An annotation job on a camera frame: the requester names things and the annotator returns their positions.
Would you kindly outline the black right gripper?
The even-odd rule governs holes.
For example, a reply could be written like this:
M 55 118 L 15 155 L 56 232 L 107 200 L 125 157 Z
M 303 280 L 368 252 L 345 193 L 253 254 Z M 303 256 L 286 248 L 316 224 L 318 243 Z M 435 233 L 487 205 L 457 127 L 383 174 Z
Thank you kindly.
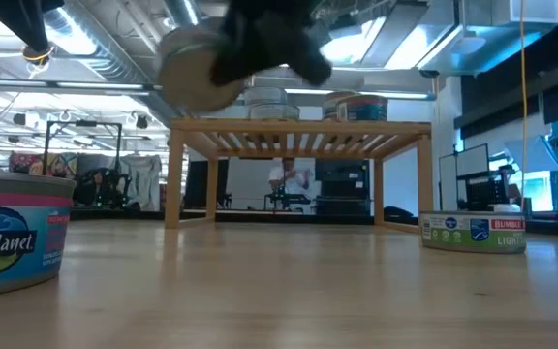
M 318 0 L 230 0 L 210 80 L 224 86 L 277 66 L 271 52 L 288 51 L 299 32 L 311 38 L 317 5 Z

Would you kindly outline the wooden slatted shelf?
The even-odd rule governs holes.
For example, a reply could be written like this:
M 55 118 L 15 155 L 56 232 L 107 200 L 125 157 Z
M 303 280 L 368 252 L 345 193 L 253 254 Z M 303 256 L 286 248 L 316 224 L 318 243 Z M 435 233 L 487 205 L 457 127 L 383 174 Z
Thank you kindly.
M 363 159 L 374 162 L 374 223 L 406 233 L 420 227 L 384 217 L 384 163 L 409 149 L 418 152 L 418 210 L 434 209 L 431 124 L 399 121 L 269 121 L 176 119 L 170 124 L 165 227 L 178 229 L 185 149 L 208 161 L 206 198 L 217 195 L 221 157 Z

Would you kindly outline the white panel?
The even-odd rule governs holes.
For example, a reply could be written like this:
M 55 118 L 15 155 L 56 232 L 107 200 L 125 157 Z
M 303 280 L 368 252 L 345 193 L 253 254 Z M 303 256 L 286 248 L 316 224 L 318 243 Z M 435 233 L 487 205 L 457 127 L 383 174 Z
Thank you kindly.
M 232 195 L 232 209 L 264 208 L 264 196 L 271 193 L 269 175 L 280 162 L 230 158 L 226 192 Z

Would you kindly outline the person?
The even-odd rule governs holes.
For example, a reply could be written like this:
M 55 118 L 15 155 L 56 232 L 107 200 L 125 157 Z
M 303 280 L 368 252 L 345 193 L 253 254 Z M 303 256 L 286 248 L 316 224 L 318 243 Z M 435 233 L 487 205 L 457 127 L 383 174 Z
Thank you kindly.
M 305 195 L 310 187 L 311 172 L 295 166 L 294 158 L 283 158 L 279 167 L 269 173 L 268 183 L 272 190 L 284 188 L 286 194 Z

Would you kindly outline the black screen panel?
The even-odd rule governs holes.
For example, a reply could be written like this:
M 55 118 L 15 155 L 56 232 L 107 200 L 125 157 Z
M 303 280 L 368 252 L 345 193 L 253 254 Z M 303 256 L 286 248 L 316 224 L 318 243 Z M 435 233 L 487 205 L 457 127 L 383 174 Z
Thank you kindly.
M 227 179 L 229 170 L 229 160 L 218 161 L 217 174 L 217 206 L 223 207 L 227 195 Z M 186 209 L 205 208 L 206 189 L 207 189 L 207 161 L 193 161 L 189 164 L 187 174 L 185 194 L 183 198 Z

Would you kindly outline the grey cover cloth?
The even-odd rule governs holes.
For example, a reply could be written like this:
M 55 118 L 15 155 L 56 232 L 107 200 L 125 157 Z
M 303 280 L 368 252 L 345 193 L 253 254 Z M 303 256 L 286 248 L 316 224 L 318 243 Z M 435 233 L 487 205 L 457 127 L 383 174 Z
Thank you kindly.
M 127 155 L 119 160 L 120 172 L 131 179 L 127 195 L 129 205 L 138 204 L 141 211 L 159 211 L 161 203 L 161 159 L 158 155 Z

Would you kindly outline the black cabinet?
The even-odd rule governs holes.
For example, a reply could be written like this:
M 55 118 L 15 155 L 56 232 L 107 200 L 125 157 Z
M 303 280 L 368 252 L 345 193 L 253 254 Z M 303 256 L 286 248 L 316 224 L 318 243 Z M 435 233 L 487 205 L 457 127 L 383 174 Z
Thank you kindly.
M 369 165 L 365 160 L 317 159 L 315 179 L 320 182 L 316 214 L 369 216 Z

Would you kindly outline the colourful patterned cloth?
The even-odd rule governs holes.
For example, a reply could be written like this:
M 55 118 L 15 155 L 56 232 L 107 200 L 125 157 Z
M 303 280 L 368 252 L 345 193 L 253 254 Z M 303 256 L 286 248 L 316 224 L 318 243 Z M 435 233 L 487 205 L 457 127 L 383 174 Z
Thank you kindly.
M 77 175 L 78 155 L 73 152 L 50 153 L 46 160 L 46 175 L 74 179 Z M 9 157 L 12 173 L 42 175 L 44 155 L 13 152 Z

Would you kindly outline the white monitor on stand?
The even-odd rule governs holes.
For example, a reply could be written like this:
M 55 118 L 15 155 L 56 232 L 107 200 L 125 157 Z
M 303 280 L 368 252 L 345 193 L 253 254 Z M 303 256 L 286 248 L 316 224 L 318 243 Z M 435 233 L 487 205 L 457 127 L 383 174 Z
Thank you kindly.
M 489 171 L 486 143 L 462 151 L 454 151 L 439 159 L 439 193 L 441 210 L 459 210 L 458 202 L 467 201 L 466 184 L 471 175 Z

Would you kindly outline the black crate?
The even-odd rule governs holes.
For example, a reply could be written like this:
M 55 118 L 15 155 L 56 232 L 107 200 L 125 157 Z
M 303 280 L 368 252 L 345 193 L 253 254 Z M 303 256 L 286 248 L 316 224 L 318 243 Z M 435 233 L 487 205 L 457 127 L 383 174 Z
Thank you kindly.
M 466 181 L 466 207 L 470 211 L 493 211 L 496 205 L 509 202 L 508 186 L 500 176 Z

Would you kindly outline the white trapezoid shade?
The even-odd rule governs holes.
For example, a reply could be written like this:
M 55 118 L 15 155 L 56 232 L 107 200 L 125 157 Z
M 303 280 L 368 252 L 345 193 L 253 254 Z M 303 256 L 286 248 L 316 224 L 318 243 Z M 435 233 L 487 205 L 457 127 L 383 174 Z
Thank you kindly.
M 535 136 L 523 140 L 504 142 L 505 150 L 526 173 L 558 171 L 558 157 L 545 136 Z

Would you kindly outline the silver ventilation duct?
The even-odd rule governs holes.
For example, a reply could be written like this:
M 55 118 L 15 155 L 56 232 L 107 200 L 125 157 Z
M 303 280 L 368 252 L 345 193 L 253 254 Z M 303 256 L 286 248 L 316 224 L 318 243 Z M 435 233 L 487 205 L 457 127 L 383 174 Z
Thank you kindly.
M 151 85 L 155 82 L 124 51 L 82 0 L 64 0 L 62 7 L 44 14 L 50 48 L 34 51 L 33 60 L 50 59 L 62 48 L 84 59 L 84 64 L 108 83 Z

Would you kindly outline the large silver air duct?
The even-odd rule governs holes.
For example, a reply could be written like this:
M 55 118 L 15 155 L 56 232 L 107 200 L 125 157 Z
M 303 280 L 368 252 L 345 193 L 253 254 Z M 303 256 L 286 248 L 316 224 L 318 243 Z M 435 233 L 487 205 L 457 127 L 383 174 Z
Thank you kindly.
M 558 26 L 558 0 L 325 0 L 322 54 L 338 70 L 492 70 Z

